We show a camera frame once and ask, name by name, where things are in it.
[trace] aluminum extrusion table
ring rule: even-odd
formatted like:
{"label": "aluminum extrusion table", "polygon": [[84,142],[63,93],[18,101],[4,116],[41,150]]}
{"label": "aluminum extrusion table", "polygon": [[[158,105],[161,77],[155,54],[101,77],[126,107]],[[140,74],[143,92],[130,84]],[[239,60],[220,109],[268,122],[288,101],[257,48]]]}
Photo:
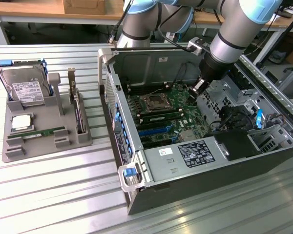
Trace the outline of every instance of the aluminum extrusion table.
{"label": "aluminum extrusion table", "polygon": [[0,59],[46,59],[48,71],[62,76],[62,93],[67,69],[75,67],[93,137],[89,147],[1,162],[0,82],[0,234],[293,233],[293,158],[268,174],[128,216],[99,99],[96,56],[103,46],[0,45]]}

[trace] hard drive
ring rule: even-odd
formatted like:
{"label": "hard drive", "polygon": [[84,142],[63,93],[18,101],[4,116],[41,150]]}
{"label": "hard drive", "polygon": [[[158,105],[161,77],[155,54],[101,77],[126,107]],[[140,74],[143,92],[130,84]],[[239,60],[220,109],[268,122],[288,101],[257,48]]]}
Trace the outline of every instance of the hard drive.
{"label": "hard drive", "polygon": [[7,90],[9,101],[19,100],[24,107],[42,105],[45,97],[53,95],[46,75],[44,60],[0,60],[0,79]]}

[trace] cardboard box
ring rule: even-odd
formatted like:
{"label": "cardboard box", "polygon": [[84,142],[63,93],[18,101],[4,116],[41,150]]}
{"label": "cardboard box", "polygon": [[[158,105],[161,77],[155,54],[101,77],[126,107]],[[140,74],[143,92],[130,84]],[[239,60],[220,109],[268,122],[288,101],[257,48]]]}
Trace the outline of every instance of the cardboard box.
{"label": "cardboard box", "polygon": [[63,4],[66,14],[105,14],[105,0],[63,0]]}

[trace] metal handle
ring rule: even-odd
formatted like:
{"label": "metal handle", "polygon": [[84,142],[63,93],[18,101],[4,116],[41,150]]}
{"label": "metal handle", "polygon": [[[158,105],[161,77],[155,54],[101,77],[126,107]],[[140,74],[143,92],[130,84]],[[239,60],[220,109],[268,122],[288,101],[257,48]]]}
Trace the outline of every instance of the metal handle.
{"label": "metal handle", "polygon": [[133,192],[133,191],[135,191],[138,188],[144,187],[145,180],[143,178],[142,178],[142,181],[140,183],[138,183],[138,184],[133,184],[133,185],[130,185],[130,186],[126,184],[126,181],[125,181],[123,172],[127,168],[135,168],[136,171],[138,171],[137,168],[136,168],[136,164],[135,163],[130,163],[130,164],[127,164],[127,165],[124,165],[124,166],[120,166],[118,168],[118,176],[119,176],[119,179],[120,179],[120,182],[121,182],[121,188],[122,188],[122,190],[125,193],[128,193],[128,192]]}

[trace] motherboard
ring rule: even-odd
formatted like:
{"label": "motherboard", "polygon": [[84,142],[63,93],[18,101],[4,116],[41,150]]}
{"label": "motherboard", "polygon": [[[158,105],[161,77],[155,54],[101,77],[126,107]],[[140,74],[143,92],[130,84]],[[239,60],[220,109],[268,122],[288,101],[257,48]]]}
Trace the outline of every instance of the motherboard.
{"label": "motherboard", "polygon": [[145,149],[200,139],[209,131],[206,117],[188,102],[183,83],[148,94],[132,93],[126,98]]}

